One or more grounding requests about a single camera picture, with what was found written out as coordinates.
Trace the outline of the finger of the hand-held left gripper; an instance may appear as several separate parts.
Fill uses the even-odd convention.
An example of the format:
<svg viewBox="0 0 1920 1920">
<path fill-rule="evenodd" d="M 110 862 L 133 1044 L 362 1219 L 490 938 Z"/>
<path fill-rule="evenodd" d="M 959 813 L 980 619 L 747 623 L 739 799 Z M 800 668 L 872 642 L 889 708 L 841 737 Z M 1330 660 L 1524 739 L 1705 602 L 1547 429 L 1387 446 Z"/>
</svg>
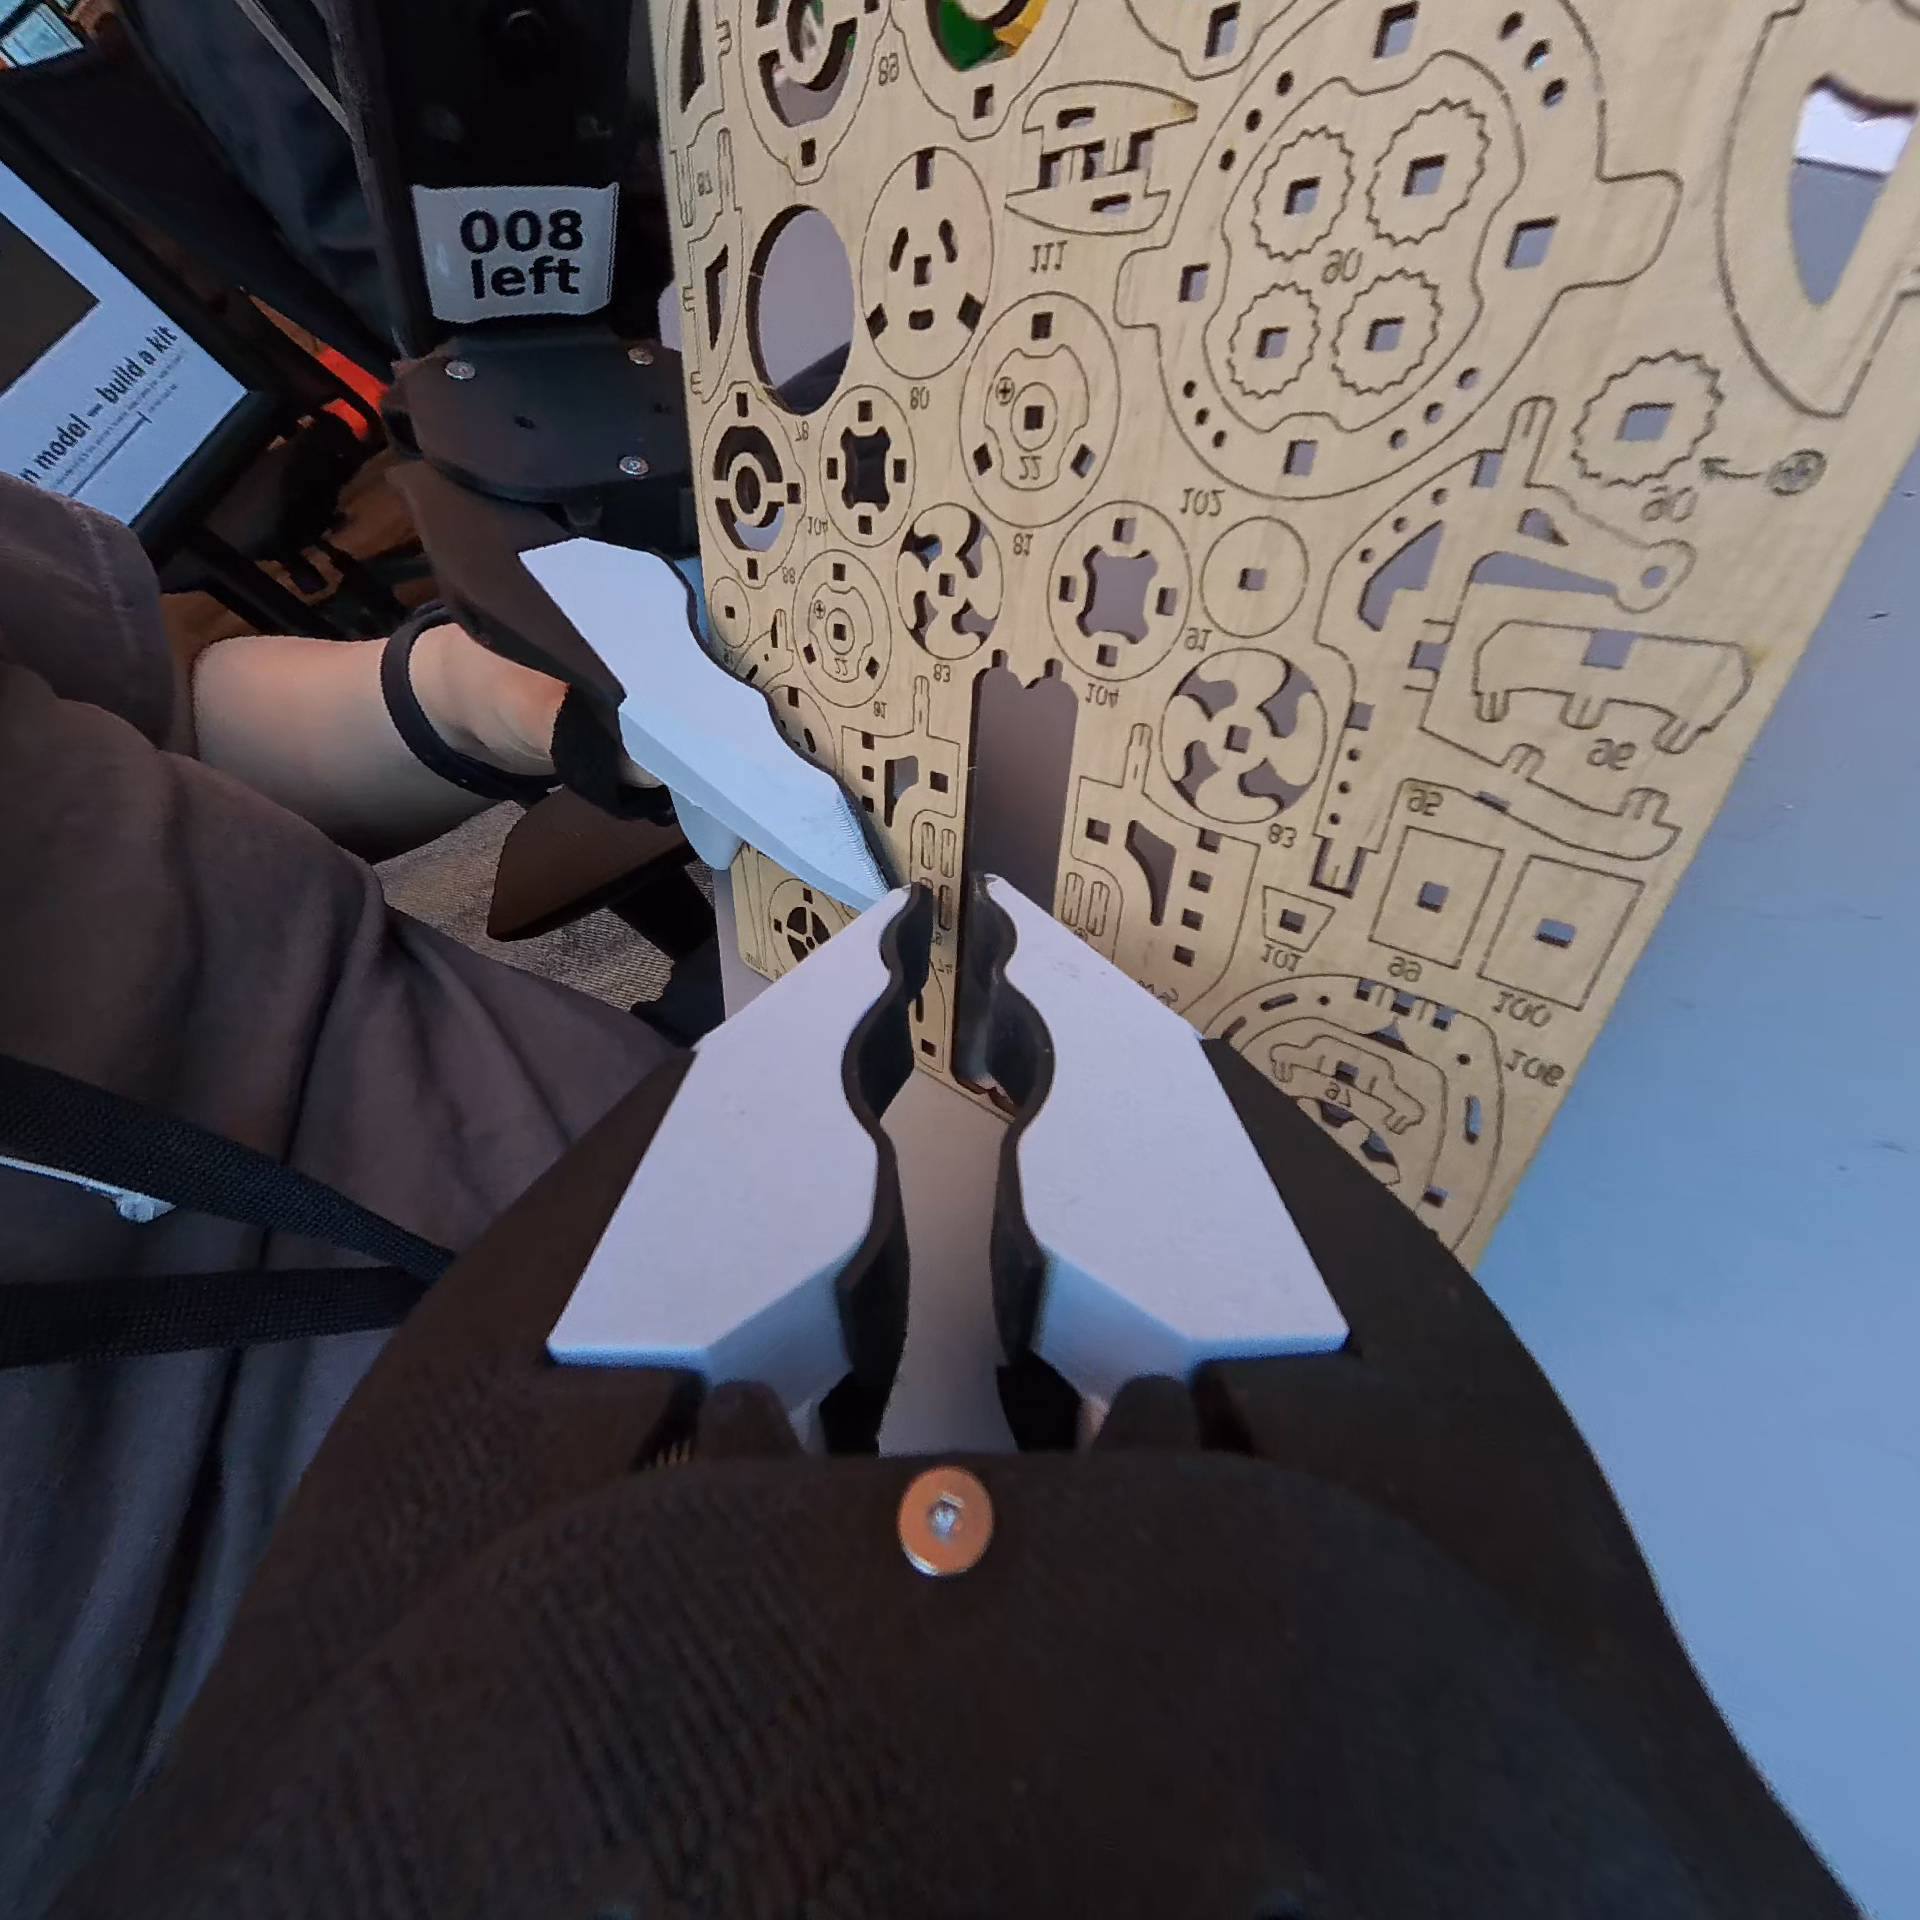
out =
<svg viewBox="0 0 1920 1920">
<path fill-rule="evenodd" d="M 894 892 L 851 791 L 782 737 L 754 683 L 703 653 L 698 592 L 671 561 L 557 540 L 520 566 L 627 691 L 618 746 L 671 783 L 708 867 L 762 850 L 841 909 L 875 909 Z"/>
</svg>

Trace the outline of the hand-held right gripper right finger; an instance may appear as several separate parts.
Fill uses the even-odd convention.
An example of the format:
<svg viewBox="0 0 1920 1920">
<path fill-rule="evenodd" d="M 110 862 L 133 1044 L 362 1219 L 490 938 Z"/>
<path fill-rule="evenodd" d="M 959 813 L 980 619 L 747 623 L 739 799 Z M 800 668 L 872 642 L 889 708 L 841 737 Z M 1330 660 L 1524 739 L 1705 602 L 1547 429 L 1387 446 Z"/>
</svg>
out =
<svg viewBox="0 0 1920 1920">
<path fill-rule="evenodd" d="M 1020 1447 L 1078 1447 L 1127 1378 L 1346 1344 L 1202 1039 L 1003 876 L 965 898 L 952 1067 L 1003 1108 L 992 1328 Z"/>
</svg>

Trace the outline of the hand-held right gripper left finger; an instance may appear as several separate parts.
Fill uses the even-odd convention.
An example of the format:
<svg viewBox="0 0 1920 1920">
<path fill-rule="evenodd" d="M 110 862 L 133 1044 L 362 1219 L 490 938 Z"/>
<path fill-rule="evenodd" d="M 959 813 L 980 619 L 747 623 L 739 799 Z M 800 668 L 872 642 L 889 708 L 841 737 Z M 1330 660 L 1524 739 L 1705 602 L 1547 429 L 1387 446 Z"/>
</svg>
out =
<svg viewBox="0 0 1920 1920">
<path fill-rule="evenodd" d="M 914 1079 L 926 934 L 933 898 L 889 892 L 698 1044 L 549 1361 L 754 1378 L 817 1408 L 824 1447 L 875 1447 L 908 1341 L 880 1112 Z"/>
</svg>

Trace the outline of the laser-cut wooden parts sheet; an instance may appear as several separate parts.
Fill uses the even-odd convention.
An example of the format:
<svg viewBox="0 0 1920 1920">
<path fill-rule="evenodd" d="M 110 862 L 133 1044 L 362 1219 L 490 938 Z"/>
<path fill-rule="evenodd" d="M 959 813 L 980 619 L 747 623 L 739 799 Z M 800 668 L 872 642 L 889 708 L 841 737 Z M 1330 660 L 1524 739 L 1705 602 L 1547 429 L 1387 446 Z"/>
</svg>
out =
<svg viewBox="0 0 1920 1920">
<path fill-rule="evenodd" d="M 1915 448 L 1902 0 L 652 6 L 708 653 L 1481 1256 Z"/>
</svg>

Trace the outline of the person's left hand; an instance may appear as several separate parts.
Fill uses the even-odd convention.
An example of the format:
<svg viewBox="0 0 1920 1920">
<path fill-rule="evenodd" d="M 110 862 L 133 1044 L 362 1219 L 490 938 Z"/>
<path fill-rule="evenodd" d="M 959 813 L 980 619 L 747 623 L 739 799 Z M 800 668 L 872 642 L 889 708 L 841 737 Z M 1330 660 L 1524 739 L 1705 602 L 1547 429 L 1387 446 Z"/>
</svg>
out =
<svg viewBox="0 0 1920 1920">
<path fill-rule="evenodd" d="M 193 660 L 193 753 L 356 854 L 416 850 L 490 799 L 433 773 L 381 695 L 387 639 L 217 639 Z M 433 623 L 406 660 L 424 728 L 499 773 L 557 773 L 566 683 Z"/>
</svg>

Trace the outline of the white printed sign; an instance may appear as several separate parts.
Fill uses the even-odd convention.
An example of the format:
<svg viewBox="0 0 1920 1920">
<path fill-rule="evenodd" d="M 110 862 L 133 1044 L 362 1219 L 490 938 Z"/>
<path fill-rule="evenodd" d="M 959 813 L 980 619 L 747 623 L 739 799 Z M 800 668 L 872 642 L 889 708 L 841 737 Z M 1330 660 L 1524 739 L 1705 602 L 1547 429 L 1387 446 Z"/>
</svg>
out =
<svg viewBox="0 0 1920 1920">
<path fill-rule="evenodd" d="M 0 169 L 0 469 L 145 523 L 240 424 L 252 384 Z"/>
</svg>

